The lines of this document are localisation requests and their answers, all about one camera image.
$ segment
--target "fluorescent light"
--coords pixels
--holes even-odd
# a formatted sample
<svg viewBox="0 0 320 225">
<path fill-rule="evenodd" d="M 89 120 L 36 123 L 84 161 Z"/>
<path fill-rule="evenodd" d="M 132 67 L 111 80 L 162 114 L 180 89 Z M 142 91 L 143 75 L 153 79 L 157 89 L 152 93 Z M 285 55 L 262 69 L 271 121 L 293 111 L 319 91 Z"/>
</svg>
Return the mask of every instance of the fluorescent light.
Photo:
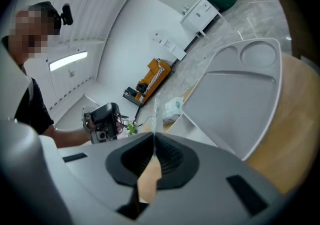
<svg viewBox="0 0 320 225">
<path fill-rule="evenodd" d="M 55 71 L 67 64 L 70 64 L 70 63 L 73 63 L 75 61 L 78 61 L 80 59 L 83 59 L 83 58 L 86 58 L 88 55 L 88 52 L 87 51 L 84 51 L 84 52 L 80 52 L 80 53 L 77 53 L 77 54 L 73 54 L 73 55 L 70 55 L 68 57 L 65 57 L 65 58 L 62 58 L 62 59 L 59 59 L 55 62 L 52 62 L 49 64 L 49 67 L 50 67 L 50 71 Z"/>
</svg>

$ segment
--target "man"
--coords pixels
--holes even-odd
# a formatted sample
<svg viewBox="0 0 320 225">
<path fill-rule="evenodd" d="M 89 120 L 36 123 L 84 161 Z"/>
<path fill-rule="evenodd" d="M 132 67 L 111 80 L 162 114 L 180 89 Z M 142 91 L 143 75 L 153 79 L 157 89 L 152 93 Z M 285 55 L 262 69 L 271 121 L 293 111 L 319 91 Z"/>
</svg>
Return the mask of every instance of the man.
<svg viewBox="0 0 320 225">
<path fill-rule="evenodd" d="M 47 47 L 48 36 L 58 35 L 61 17 L 50 2 L 32 5 L 28 10 L 19 11 L 15 18 L 15 29 L 2 38 L 2 44 L 25 75 L 24 63 L 41 49 Z M 44 104 L 40 88 L 32 78 L 31 90 L 27 89 L 16 111 L 15 118 L 33 127 L 39 135 L 53 138 L 57 148 L 78 146 L 90 141 L 90 133 L 84 128 L 75 131 L 56 129 Z M 94 129 L 92 122 L 87 127 Z"/>
</svg>

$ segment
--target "marble floor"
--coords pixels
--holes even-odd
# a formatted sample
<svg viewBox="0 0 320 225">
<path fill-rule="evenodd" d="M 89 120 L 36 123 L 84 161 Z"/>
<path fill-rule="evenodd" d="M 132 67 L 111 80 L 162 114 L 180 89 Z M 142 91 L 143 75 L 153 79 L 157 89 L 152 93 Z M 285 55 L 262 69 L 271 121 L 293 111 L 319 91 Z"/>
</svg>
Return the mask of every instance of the marble floor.
<svg viewBox="0 0 320 225">
<path fill-rule="evenodd" d="M 291 38 L 287 20 L 278 0 L 237 0 L 235 5 L 222 13 L 206 32 L 207 37 L 197 40 L 187 51 L 186 57 L 175 67 L 175 73 L 140 110 L 137 124 L 143 123 L 154 113 L 155 99 L 159 103 L 156 130 L 163 131 L 164 104 L 174 97 L 183 96 L 200 79 L 205 68 L 220 47 L 256 38 L 275 38 L 281 51 L 291 55 Z M 152 119 L 145 122 L 150 127 Z"/>
</svg>

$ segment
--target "wooden table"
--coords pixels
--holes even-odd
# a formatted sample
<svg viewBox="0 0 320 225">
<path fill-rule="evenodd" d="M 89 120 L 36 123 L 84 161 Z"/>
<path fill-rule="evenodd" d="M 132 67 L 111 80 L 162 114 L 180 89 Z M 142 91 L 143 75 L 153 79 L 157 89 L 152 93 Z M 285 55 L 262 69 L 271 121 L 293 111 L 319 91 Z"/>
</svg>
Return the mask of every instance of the wooden table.
<svg viewBox="0 0 320 225">
<path fill-rule="evenodd" d="M 185 100 L 191 93 L 183 96 Z M 171 125 L 166 125 L 166 132 Z M 282 88 L 272 123 L 259 146 L 246 163 L 269 179 L 283 194 L 300 185 L 318 152 L 320 141 L 320 77 L 302 61 L 282 55 Z M 159 162 L 153 160 L 143 179 L 160 178 Z M 153 200 L 138 181 L 140 196 Z"/>
</svg>

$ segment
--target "gray tray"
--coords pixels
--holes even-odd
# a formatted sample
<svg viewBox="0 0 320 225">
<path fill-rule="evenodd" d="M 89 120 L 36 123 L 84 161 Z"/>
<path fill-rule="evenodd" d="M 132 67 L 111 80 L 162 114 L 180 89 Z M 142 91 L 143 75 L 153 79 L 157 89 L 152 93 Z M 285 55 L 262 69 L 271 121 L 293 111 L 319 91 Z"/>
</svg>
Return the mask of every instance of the gray tray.
<svg viewBox="0 0 320 225">
<path fill-rule="evenodd" d="M 218 147 L 246 160 L 268 130 L 281 82 L 276 39 L 228 44 L 216 51 L 182 111 Z"/>
</svg>

